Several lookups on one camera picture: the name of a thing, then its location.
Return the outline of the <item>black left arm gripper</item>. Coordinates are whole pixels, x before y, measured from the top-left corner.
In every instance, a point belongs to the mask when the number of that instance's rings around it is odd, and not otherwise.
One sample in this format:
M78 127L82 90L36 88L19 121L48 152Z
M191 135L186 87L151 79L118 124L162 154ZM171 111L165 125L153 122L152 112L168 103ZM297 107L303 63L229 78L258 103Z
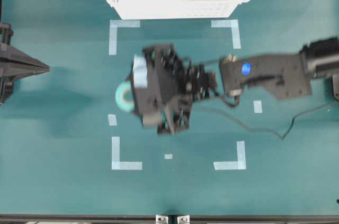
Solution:
M8 23L1 22L1 105L14 92L14 81L30 76L40 75L50 71L45 63L27 55L23 51L10 46L14 32ZM6 70L9 62L16 65L33 66L43 70Z

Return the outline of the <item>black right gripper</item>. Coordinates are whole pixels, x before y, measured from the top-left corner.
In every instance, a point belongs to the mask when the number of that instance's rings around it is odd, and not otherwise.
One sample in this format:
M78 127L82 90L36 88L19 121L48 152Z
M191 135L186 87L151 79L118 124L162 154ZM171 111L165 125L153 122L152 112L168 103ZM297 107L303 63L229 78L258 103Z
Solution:
M215 74L180 58L172 44L144 47L124 81L131 82L132 114L158 135L187 130L193 104L219 95Z

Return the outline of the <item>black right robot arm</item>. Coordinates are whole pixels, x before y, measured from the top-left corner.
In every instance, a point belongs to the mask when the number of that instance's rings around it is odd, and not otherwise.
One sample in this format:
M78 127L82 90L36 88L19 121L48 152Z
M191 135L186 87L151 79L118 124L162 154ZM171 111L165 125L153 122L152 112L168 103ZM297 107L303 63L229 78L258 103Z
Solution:
M181 58L171 43L144 47L122 82L132 95L125 111L159 135L174 135L189 128L196 103L217 99L235 108L245 88L261 87L278 100L309 96L312 80L338 78L338 38L312 42L292 54L229 55L215 64L219 76L206 71L203 62Z

